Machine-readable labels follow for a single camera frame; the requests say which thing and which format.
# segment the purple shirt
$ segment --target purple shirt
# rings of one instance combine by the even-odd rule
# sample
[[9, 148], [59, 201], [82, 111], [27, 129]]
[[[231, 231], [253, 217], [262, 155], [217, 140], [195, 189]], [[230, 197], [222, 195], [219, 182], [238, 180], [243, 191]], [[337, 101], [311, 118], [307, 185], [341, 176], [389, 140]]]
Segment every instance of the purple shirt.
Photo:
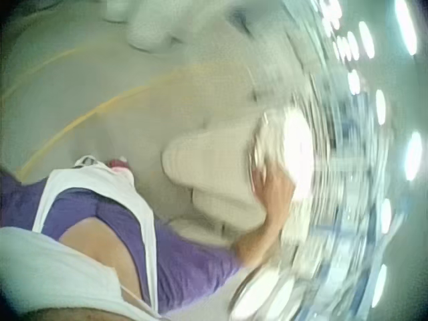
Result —
[[[31, 230], [46, 179], [21, 185], [4, 171], [0, 179], [0, 226]], [[122, 205], [87, 189], [68, 189], [57, 196], [42, 233], [58, 240], [67, 229], [88, 217], [96, 217], [107, 224], [128, 248], [142, 295], [150, 303], [140, 225]], [[240, 269], [240, 263], [229, 249], [192, 243], [158, 220], [154, 228], [161, 314], [214, 293]]]

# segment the hand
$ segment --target hand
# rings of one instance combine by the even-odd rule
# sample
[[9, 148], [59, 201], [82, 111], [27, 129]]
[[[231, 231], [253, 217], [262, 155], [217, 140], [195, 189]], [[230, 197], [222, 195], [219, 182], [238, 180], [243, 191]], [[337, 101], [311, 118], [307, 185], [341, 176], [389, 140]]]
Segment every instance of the hand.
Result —
[[253, 171], [253, 192], [266, 210], [268, 226], [282, 228], [288, 218], [290, 203], [296, 186], [277, 165], [267, 162], [266, 180], [260, 170]]

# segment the yellow line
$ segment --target yellow line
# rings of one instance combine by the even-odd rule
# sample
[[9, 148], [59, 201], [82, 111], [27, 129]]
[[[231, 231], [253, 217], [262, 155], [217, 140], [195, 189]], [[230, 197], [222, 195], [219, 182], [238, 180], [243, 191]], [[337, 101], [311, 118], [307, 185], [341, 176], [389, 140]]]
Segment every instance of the yellow line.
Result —
[[71, 131], [72, 129], [74, 129], [75, 127], [77, 127], [79, 124], [83, 123], [85, 120], [89, 119], [89, 117], [97, 114], [97, 113], [101, 113], [101, 112], [105, 112], [107, 107], [113, 105], [114, 103], [125, 99], [125, 98], [129, 98], [131, 96], [134, 96], [138, 93], [141, 93], [149, 88], [152, 88], [158, 84], [161, 84], [169, 79], [173, 79], [177, 74], [180, 74], [182, 71], [184, 70], [193, 70], [193, 71], [201, 71], [204, 70], [204, 68], [212, 68], [213, 66], [215, 67], [219, 67], [219, 65], [221, 64], [225, 64], [225, 65], [229, 65], [231, 63], [206, 63], [206, 64], [195, 64], [192, 66], [182, 66], [179, 67], [175, 70], [173, 70], [171, 73], [164, 75], [164, 76], [159, 76], [157, 78], [155, 78], [155, 80], [151, 83], [149, 83], [148, 85], [143, 85], [143, 86], [139, 86], [139, 87], [135, 87], [131, 90], [127, 90], [122, 94], [119, 94], [113, 98], [111, 98], [110, 100], [108, 100], [107, 102], [103, 102], [102, 104], [98, 105], [97, 107], [95, 107], [94, 109], [92, 109], [91, 111], [89, 111], [88, 113], [86, 113], [85, 115], [82, 115], [80, 117], [78, 117], [77, 119], [75, 119], [73, 122], [69, 123], [66, 127], [64, 127], [61, 131], [59, 131], [57, 134], [55, 134], [51, 139], [48, 140], [48, 142], [46, 144], [44, 144], [37, 152], [33, 153], [32, 156], [29, 158], [29, 160], [16, 172], [16, 176], [20, 181], [24, 181], [30, 170], [33, 168], [33, 166], [43, 157], [45, 156], [51, 149], [52, 147], [65, 135], [67, 134], [67, 132]]
[[16, 89], [18, 89], [23, 83], [25, 83], [25, 81], [27, 81], [28, 77], [30, 77], [31, 75], [40, 71], [41, 69], [43, 69], [47, 65], [51, 64], [52, 62], [55, 62], [56, 60], [70, 56], [70, 55], [75, 54], [76, 52], [79, 52], [82, 50], [83, 50], [83, 48], [78, 48], [78, 49], [75, 48], [75, 49], [64, 51], [64, 52], [60, 53], [59, 55], [56, 55], [56, 56], [42, 62], [40, 65], [37, 65], [36, 67], [33, 67], [32, 69], [25, 72], [24, 74], [18, 76], [18, 79], [16, 80], [16, 82], [12, 86], [10, 86], [8, 89], [6, 89], [4, 94], [1, 96], [2, 106], [4, 106], [5, 100], [8, 99], [8, 97], [10, 97], [10, 95], [12, 95], [16, 91]]

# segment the white strap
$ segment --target white strap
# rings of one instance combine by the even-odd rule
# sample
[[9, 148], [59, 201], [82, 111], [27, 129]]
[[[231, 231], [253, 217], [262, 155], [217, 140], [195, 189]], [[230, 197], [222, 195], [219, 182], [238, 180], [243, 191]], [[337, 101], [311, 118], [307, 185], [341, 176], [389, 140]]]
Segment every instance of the white strap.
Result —
[[41, 233], [47, 214], [58, 194], [66, 189], [89, 189], [126, 207], [138, 220], [146, 251], [146, 273], [152, 309], [158, 311], [156, 234], [151, 208], [135, 191], [129, 180], [117, 175], [103, 163], [80, 169], [60, 169], [51, 172], [40, 199], [33, 231]]

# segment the white cloth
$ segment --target white cloth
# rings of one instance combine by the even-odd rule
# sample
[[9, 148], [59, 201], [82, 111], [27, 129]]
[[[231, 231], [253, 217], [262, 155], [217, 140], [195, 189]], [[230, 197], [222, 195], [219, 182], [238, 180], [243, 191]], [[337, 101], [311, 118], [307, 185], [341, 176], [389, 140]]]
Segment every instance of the white cloth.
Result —
[[66, 189], [89, 189], [120, 203], [140, 224], [146, 249], [148, 292], [152, 308], [139, 300], [140, 305], [147, 310], [143, 312], [125, 302], [120, 295], [121, 286], [114, 270], [49, 238], [37, 238], [33, 233], [25, 232], [23, 239], [34, 240], [22, 243], [17, 234], [23, 230], [1, 229], [1, 237], [5, 239], [1, 242], [0, 249], [2, 289], [4, 282], [6, 295], [12, 304], [16, 305], [14, 308], [18, 313], [42, 308], [88, 307], [114, 312], [135, 320], [156, 320], [152, 317], [159, 317], [153, 212], [135, 191], [132, 179], [113, 171], [96, 159], [93, 163], [94, 165], [80, 169], [51, 172], [32, 230], [41, 233], [52, 204], [58, 194]]

